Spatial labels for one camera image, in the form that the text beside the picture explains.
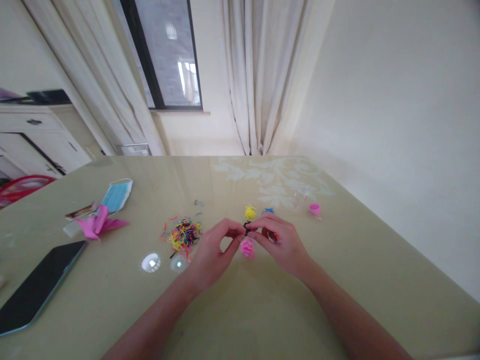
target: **finger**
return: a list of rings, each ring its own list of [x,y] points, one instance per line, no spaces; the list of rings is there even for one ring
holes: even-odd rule
[[[274,243],[278,241],[278,237],[277,235],[275,235],[273,231],[268,230],[267,234],[268,234],[268,237],[272,239]]]
[[[268,217],[261,217],[258,220],[255,220],[254,222],[247,224],[246,228],[251,230],[256,230],[259,228],[267,228],[268,230],[274,233],[279,233],[282,230],[283,226],[284,224],[276,222]]]
[[[269,238],[269,230],[266,227],[261,229],[261,234],[267,239]]]
[[[240,247],[240,243],[242,242],[242,240],[244,238],[245,238],[245,235],[242,235],[242,234],[237,235],[236,237],[233,238],[230,245],[228,245],[226,250],[223,252],[222,256],[225,257],[228,260],[228,262],[230,262],[232,260],[235,253],[237,252],[237,250]]]
[[[235,238],[237,235],[243,235],[243,234],[240,234],[238,231],[236,230],[228,230],[225,234],[226,237],[229,237],[229,238]]]
[[[280,223],[280,224],[290,224],[288,221],[285,221],[283,220],[281,217],[271,213],[271,212],[266,212],[264,213],[262,216],[262,218],[268,218],[268,219],[272,219],[274,221],[276,221],[277,223]]]
[[[271,242],[268,237],[263,236],[259,232],[250,231],[248,236],[256,240],[256,242],[259,243],[260,246],[262,246],[265,250],[267,250],[270,255],[272,254],[272,251],[275,250],[275,246],[278,246]]]
[[[237,232],[238,234],[245,235],[246,230],[241,223],[228,218],[224,218],[216,226],[214,226],[214,228],[212,228],[213,238],[218,240],[219,243],[228,232]]]

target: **yellow rubber band craft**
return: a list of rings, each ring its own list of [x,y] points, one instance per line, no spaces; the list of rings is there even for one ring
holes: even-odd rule
[[[255,210],[257,210],[257,209],[254,208],[250,204],[248,204],[248,206],[245,206],[245,208],[246,208],[246,210],[245,210],[245,215],[243,216],[243,218],[247,221],[255,219],[255,217],[257,216],[257,213],[255,212]]]

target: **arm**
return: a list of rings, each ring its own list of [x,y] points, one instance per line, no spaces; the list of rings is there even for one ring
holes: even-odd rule
[[[271,213],[246,226],[288,273],[313,293],[351,359],[412,359],[398,342],[316,264],[293,224]]]
[[[220,242],[224,237],[232,238],[232,241],[222,252]],[[242,224],[226,218],[207,231],[190,266],[108,350],[103,359],[158,358],[180,316],[200,293],[222,277],[244,237]]]

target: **blue surgical mask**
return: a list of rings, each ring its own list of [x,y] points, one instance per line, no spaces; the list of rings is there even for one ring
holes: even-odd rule
[[[122,180],[129,181],[114,184]],[[129,198],[130,191],[132,191],[133,183],[134,182],[129,178],[120,179],[110,183],[110,187],[108,188],[105,197],[101,201],[101,204],[108,208],[109,213],[116,213],[124,207],[125,202]]]

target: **cabinet door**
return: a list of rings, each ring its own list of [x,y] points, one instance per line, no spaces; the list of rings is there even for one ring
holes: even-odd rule
[[[0,150],[0,172],[4,173],[11,180],[27,176],[25,172],[15,166],[15,164],[9,161],[5,154]]]
[[[61,132],[30,132],[25,135],[35,143],[65,173],[71,173],[83,165],[74,146]]]
[[[62,177],[20,134],[0,133],[0,148],[7,160],[28,175]]]

